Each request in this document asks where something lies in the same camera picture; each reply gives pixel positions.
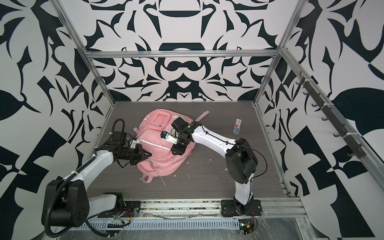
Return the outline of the pink student backpack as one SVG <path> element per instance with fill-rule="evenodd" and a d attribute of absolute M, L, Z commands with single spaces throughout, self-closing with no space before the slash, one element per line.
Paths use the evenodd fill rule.
<path fill-rule="evenodd" d="M 181 117 L 189 124 L 193 119 L 165 109 L 156 109 L 150 112 L 138 128 L 134 131 L 137 134 L 139 144 L 150 152 L 152 156 L 137 164 L 138 170 L 143 174 L 142 181 L 150 183 L 154 177 L 164 177 L 175 172 L 190 156 L 196 144 L 191 142 L 182 156 L 173 155 L 172 147 L 167 148 L 162 144 L 161 132 L 167 131 L 174 137 L 176 131 L 172 127 L 175 119 Z"/>

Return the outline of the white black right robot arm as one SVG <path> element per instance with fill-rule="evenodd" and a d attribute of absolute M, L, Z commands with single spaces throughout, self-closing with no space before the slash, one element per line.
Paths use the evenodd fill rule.
<path fill-rule="evenodd" d="M 236 190 L 233 200 L 221 201 L 221 215 L 226 218 L 251 215 L 254 201 L 252 179 L 258 160 L 249 143 L 243 138 L 234 140 L 223 137 L 199 122 L 188 123 L 181 117 L 174 120 L 171 126 L 177 140 L 171 148 L 173 155 L 183 155 L 189 145 L 196 143 L 206 146 L 226 160 Z"/>

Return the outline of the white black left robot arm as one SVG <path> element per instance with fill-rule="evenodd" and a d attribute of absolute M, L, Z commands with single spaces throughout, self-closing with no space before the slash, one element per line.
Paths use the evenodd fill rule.
<path fill-rule="evenodd" d="M 127 133 L 111 132 L 109 138 L 96 147 L 91 158 L 61 180 L 51 181 L 46 188 L 42 211 L 42 224 L 45 234 L 57 238 L 71 228 L 86 224 L 100 237 L 110 238 L 112 234 L 96 230 L 89 222 L 98 215 L 108 215 L 119 220 L 136 206 L 127 206 L 122 193 L 108 192 L 89 198 L 87 190 L 97 176 L 112 163 L 126 160 L 129 165 L 137 165 L 152 154 L 145 150 L 140 140 L 127 138 Z"/>

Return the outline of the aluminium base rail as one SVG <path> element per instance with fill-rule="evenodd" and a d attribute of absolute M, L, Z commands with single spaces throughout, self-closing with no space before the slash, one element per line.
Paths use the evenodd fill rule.
<path fill-rule="evenodd" d="M 89 220 L 98 231 L 128 230 L 238 230 L 244 225 L 264 219 L 297 219 L 303 222 L 308 216 L 298 198 L 261 198 L 253 201 L 252 214 L 236 217 L 221 215 L 220 199 L 168 199 L 127 200 L 127 206 L 136 206 L 119 220 L 98 215 Z"/>

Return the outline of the black wall hook rail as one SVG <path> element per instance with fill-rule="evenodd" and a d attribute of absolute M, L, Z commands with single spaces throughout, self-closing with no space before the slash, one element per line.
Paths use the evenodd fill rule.
<path fill-rule="evenodd" d="M 338 112 L 336 106 L 331 103 L 327 96 L 318 87 L 315 80 L 306 79 L 302 72 L 300 72 L 300 81 L 296 83 L 302 85 L 306 92 L 304 95 L 311 96 L 315 101 L 312 107 L 319 109 L 325 115 L 322 121 L 329 121 L 335 130 L 336 134 L 333 134 L 335 138 L 342 138 L 351 149 L 351 153 L 347 153 L 349 157 L 357 157 L 359 159 L 365 157 L 367 153 L 363 150 L 363 145 L 358 141 L 358 133 L 353 131 L 351 127 L 347 126 L 345 120 L 342 120 L 341 114 Z"/>

